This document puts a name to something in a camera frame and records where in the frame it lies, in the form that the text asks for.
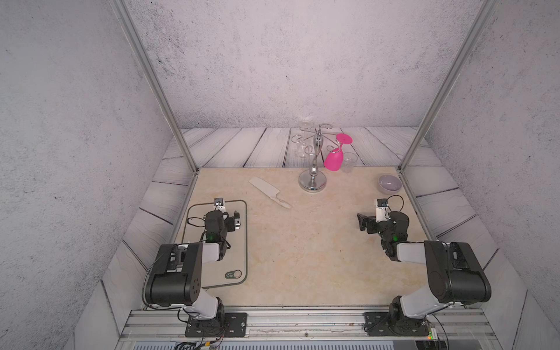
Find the cream plastic cleaver knife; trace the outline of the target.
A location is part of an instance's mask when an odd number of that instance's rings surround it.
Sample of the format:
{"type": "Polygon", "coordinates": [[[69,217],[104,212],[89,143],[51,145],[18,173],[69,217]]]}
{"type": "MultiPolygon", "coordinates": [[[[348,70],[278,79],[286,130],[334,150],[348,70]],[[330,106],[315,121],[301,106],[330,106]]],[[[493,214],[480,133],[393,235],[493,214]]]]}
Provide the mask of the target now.
{"type": "Polygon", "coordinates": [[[253,177],[252,179],[249,180],[249,183],[253,185],[255,188],[257,188],[259,191],[261,191],[263,194],[265,194],[267,197],[269,197],[271,201],[274,201],[281,207],[286,209],[292,208],[292,206],[289,203],[277,197],[277,195],[279,194],[279,189],[275,188],[273,185],[269,184],[265,180],[259,177],[253,177]]]}

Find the beige cutting board green rim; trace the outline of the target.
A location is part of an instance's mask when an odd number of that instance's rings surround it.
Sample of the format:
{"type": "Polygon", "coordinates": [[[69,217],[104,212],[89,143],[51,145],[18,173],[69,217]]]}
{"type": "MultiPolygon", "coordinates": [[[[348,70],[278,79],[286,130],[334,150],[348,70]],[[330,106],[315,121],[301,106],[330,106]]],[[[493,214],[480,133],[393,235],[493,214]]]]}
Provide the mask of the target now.
{"type": "MultiPolygon", "coordinates": [[[[181,232],[176,238],[177,243],[198,242],[204,229],[202,218],[207,212],[214,209],[212,203],[194,204],[188,208],[181,226],[181,232]]],[[[226,201],[225,211],[230,217],[239,213],[239,229],[229,232],[227,241],[231,248],[226,251],[225,257],[218,262],[209,262],[202,265],[202,287],[204,289],[226,287],[241,284],[245,281],[248,269],[247,262],[247,204],[245,201],[226,201]]]]}

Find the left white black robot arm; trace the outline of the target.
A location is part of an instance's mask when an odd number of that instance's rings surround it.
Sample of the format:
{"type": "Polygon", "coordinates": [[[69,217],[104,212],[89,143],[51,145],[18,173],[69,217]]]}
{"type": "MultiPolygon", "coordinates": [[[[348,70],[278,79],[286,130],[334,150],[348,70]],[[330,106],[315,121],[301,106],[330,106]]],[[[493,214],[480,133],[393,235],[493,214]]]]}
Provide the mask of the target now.
{"type": "Polygon", "coordinates": [[[214,199],[214,209],[202,218],[204,231],[194,243],[163,244],[150,268],[142,300],[152,310],[178,310],[189,316],[191,325],[225,325],[223,302],[202,287],[202,268],[206,263],[223,260],[230,249],[227,234],[241,224],[239,213],[225,210],[222,198],[214,199]]]}

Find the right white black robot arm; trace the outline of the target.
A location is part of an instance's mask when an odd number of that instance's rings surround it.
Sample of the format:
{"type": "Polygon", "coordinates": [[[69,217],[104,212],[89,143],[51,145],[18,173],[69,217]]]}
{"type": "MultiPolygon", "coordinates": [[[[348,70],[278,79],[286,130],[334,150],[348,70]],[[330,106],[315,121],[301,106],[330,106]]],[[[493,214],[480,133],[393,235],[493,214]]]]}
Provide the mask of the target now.
{"type": "Polygon", "coordinates": [[[387,198],[376,201],[376,214],[358,214],[357,219],[361,231],[380,237],[390,260],[421,264],[427,271],[427,284],[395,297],[386,314],[365,314],[369,335],[427,335],[429,315],[456,304],[468,306],[491,299],[491,284],[468,243],[410,242],[408,215],[401,209],[392,210],[387,198]]]}

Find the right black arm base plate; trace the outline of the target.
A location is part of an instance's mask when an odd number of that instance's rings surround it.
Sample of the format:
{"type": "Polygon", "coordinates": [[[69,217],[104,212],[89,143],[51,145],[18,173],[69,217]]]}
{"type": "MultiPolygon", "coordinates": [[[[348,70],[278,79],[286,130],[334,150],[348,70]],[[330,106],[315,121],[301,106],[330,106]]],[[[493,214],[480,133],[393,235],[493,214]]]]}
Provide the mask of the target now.
{"type": "Polygon", "coordinates": [[[372,337],[427,337],[430,329],[424,319],[392,316],[389,312],[364,313],[364,331],[372,337]]]}

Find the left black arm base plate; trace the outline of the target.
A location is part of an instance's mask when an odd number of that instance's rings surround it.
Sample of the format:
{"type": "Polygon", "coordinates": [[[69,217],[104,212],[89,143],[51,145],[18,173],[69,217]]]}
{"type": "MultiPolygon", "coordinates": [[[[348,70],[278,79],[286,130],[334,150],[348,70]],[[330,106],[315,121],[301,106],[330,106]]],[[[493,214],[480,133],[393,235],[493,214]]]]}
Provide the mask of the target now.
{"type": "Polygon", "coordinates": [[[218,314],[213,319],[199,320],[189,317],[186,338],[243,338],[246,335],[247,314],[218,314]]]}

